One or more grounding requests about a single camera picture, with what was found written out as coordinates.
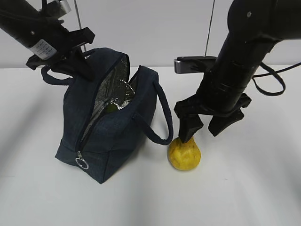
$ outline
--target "white table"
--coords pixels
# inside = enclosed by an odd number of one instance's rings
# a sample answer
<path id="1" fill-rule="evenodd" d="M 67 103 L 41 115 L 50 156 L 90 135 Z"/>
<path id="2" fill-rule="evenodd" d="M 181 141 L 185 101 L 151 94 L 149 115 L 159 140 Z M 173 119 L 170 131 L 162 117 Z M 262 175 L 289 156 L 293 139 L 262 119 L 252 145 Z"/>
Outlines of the white table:
<path id="1" fill-rule="evenodd" d="M 171 108 L 202 78 L 154 69 Z M 283 74 L 287 91 L 280 97 L 250 84 L 244 120 L 216 138 L 206 128 L 210 117 L 202 116 L 206 126 L 195 140 L 203 155 L 195 170 L 176 171 L 167 148 L 147 141 L 103 185 L 54 158 L 66 88 L 44 84 L 30 69 L 1 69 L 0 76 L 1 226 L 301 225 L 301 68 Z M 259 83 L 281 88 L 272 78 Z M 153 128 L 166 136 L 159 105 Z"/>

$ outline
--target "denim bag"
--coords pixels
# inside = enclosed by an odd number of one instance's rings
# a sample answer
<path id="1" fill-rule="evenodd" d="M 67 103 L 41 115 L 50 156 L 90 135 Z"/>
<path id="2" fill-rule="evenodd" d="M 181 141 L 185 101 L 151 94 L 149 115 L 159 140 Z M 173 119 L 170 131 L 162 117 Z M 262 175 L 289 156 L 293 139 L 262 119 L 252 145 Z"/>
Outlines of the denim bag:
<path id="1" fill-rule="evenodd" d="M 169 145 L 174 135 L 173 122 L 157 72 L 140 66 L 128 81 L 130 67 L 126 54 L 109 48 L 93 49 L 89 54 L 87 63 L 95 72 L 94 81 L 80 76 L 59 80 L 48 74 L 47 66 L 42 69 L 42 76 L 48 84 L 68 85 L 63 103 L 63 138 L 55 157 L 103 183 L 127 161 L 145 135 L 157 144 Z M 117 77 L 123 79 L 115 82 L 126 84 L 124 87 L 112 83 Z M 125 95 L 109 98 L 108 93 L 114 93 L 114 89 L 119 92 L 125 88 Z M 124 96 L 131 97 L 119 109 L 114 103 Z M 167 121 L 167 139 L 160 138 L 150 127 L 157 96 Z"/>

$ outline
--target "zipper ring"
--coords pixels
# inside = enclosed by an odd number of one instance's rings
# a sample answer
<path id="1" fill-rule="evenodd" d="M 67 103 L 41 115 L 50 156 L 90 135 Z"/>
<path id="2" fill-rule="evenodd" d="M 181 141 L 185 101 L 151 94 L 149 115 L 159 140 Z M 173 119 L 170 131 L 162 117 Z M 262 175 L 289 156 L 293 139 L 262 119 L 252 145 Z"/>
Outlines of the zipper ring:
<path id="1" fill-rule="evenodd" d="M 79 165 L 79 167 L 81 167 L 82 169 L 84 169 L 84 170 L 89 169 L 89 164 L 86 162 L 86 160 L 84 160 L 82 158 L 81 159 L 80 158 L 76 158 L 75 161 Z"/>

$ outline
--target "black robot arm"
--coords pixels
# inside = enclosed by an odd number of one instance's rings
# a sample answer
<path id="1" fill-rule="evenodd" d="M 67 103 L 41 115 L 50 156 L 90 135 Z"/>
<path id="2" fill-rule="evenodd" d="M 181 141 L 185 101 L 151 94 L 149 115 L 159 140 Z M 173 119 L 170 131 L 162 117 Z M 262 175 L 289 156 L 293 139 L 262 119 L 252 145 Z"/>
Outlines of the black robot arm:
<path id="1" fill-rule="evenodd" d="M 212 115 L 209 130 L 217 136 L 242 120 L 243 94 L 264 57 L 283 40 L 301 39 L 300 0 L 234 0 L 228 14 L 228 37 L 215 57 L 179 57 L 176 73 L 203 72 L 196 94 L 178 102 L 179 137 L 186 143 L 203 127 L 199 114 Z"/>
<path id="2" fill-rule="evenodd" d="M 69 32 L 62 26 L 58 18 L 70 11 L 67 0 L 41 2 L 39 12 L 25 0 L 0 0 L 0 28 L 35 54 L 26 63 L 31 69 L 47 65 L 54 72 L 92 80 L 81 46 L 91 44 L 95 35 L 89 28 Z"/>

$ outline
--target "fabric strap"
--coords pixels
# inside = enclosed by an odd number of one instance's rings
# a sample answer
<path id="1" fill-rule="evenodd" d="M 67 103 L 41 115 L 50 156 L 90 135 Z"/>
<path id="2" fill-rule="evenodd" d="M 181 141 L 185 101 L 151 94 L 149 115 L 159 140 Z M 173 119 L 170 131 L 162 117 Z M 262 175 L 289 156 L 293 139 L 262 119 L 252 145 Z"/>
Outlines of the fabric strap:
<path id="1" fill-rule="evenodd" d="M 44 66 L 41 70 L 41 74 L 44 82 L 55 86 L 69 86 L 71 84 L 72 78 L 67 78 L 62 80 L 57 79 L 55 77 L 52 77 L 50 74 L 48 74 L 49 70 L 50 70 L 49 66 Z"/>
<path id="2" fill-rule="evenodd" d="M 164 140 L 161 137 L 159 137 L 152 130 L 152 128 L 146 123 L 144 118 L 139 113 L 134 114 L 133 119 L 151 141 L 153 141 L 156 144 L 160 144 L 160 145 L 169 145 L 174 138 L 173 118 L 171 116 L 170 108 L 169 108 L 169 105 L 168 105 L 168 102 L 167 102 L 167 99 L 166 99 L 166 96 L 165 96 L 165 93 L 164 93 L 162 87 L 159 85 L 159 83 L 157 81 L 155 81 L 153 83 L 153 85 L 157 91 L 157 95 L 158 95 L 160 103 L 162 105 L 164 116 L 165 116 L 165 119 L 167 122 L 168 133 L 169 133 L 168 138 L 166 140 Z"/>

